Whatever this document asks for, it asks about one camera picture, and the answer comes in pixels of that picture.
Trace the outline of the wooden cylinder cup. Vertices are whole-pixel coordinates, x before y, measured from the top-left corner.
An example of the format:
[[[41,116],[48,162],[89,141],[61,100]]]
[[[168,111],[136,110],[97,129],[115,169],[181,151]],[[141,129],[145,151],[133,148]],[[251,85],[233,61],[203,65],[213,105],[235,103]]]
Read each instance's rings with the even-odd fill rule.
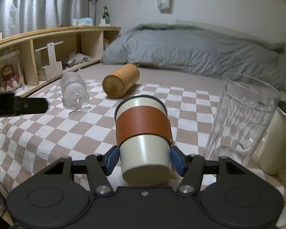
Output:
[[[103,91],[110,98],[121,98],[136,84],[139,77],[139,69],[134,64],[123,65],[104,78]]]

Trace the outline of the cream metal tumbler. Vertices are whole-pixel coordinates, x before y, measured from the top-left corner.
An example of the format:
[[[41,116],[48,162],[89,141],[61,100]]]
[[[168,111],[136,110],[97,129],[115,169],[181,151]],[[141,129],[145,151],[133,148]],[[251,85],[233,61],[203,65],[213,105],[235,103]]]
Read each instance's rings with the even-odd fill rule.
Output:
[[[258,155],[260,168],[269,175],[286,166],[286,101],[280,101]]]

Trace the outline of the wooden shelf unit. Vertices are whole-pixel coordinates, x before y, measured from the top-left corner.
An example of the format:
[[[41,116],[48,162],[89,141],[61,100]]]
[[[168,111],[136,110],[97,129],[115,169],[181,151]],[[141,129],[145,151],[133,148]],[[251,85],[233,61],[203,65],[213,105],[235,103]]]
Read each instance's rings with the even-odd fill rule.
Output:
[[[1,39],[0,92],[25,97],[69,71],[99,63],[120,27],[56,27]]]

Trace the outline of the tissue box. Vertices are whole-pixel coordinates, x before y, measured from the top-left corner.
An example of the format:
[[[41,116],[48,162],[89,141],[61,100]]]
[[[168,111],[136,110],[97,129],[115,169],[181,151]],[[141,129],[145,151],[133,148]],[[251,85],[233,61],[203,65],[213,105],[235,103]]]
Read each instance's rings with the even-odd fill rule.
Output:
[[[72,19],[72,26],[93,26],[93,19],[91,18]]]

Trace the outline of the crumpled cloth in shelf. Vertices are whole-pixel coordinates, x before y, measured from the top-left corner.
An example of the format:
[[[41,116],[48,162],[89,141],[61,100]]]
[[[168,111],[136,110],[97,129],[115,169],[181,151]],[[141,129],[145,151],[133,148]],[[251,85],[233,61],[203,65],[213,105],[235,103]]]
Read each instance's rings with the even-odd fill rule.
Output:
[[[65,67],[73,67],[74,65],[82,64],[87,61],[91,61],[92,58],[81,53],[72,53],[62,60],[62,65]]]

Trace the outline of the tall clear plastic cup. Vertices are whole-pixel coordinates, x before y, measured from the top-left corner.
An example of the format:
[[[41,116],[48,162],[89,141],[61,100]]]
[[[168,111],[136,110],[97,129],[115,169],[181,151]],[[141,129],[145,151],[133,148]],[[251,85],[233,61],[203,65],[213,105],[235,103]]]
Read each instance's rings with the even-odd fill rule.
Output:
[[[246,74],[226,73],[203,156],[227,156],[246,166],[261,142],[280,101],[270,84]]]

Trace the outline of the grey curtain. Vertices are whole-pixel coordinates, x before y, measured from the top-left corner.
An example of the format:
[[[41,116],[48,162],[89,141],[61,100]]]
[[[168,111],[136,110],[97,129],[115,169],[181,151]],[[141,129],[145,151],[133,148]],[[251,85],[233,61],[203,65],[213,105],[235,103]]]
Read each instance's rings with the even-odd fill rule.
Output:
[[[97,0],[0,0],[2,37],[72,26],[74,19],[96,19]]]

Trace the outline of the cream cup with leather sleeve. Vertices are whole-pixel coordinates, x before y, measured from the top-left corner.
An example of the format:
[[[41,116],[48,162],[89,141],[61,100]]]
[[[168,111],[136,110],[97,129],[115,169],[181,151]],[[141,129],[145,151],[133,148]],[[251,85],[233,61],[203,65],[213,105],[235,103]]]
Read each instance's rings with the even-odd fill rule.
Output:
[[[115,122],[123,180],[131,186],[166,182],[174,141],[163,102],[150,95],[129,97],[116,107]]]

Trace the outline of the green glass bottle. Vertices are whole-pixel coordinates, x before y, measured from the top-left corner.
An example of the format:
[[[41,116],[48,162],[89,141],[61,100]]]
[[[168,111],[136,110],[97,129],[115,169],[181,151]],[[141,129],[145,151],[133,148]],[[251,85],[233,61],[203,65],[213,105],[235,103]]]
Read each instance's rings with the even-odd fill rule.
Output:
[[[109,15],[107,6],[104,7],[103,19],[108,19],[110,21],[110,15]]]

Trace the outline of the ribbed clear glass lying down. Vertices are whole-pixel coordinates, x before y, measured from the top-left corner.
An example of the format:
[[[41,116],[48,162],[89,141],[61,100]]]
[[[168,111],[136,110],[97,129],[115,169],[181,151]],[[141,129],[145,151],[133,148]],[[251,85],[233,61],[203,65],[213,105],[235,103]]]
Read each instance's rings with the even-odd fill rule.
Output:
[[[79,111],[89,103],[89,94],[84,80],[77,72],[65,73],[60,81],[64,108]]]

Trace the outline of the grey duvet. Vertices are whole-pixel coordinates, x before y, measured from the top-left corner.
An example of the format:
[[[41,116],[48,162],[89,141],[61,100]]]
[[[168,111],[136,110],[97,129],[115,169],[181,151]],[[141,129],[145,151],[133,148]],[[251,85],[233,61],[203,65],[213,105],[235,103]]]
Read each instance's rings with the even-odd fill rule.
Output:
[[[271,44],[193,25],[139,24],[106,47],[102,62],[215,78],[236,72],[286,91],[286,42]]]

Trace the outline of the small white box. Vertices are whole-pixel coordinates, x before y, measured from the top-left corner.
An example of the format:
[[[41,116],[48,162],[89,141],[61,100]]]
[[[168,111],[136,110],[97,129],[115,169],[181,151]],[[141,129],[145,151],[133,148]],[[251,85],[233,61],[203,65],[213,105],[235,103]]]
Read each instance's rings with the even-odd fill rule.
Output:
[[[100,26],[111,26],[110,21],[108,19],[101,19]]]

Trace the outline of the wooden stand in shelf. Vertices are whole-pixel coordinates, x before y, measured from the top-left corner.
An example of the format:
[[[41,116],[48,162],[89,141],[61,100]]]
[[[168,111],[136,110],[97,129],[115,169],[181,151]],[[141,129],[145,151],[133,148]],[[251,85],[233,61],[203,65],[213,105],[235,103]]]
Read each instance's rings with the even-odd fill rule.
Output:
[[[47,46],[35,50],[36,65],[42,64],[41,51],[47,50],[48,65],[37,67],[37,74],[40,81],[51,81],[63,75],[62,62],[57,61],[55,46],[62,44],[63,41],[49,42]]]

